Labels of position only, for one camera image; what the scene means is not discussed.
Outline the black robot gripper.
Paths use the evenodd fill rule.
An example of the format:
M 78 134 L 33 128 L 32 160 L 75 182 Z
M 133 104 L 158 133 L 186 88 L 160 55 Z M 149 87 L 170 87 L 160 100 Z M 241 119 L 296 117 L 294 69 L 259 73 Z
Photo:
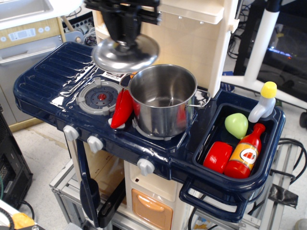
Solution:
M 85 0 L 86 8 L 99 11 L 112 40 L 128 47 L 136 44 L 141 24 L 159 24 L 158 0 Z

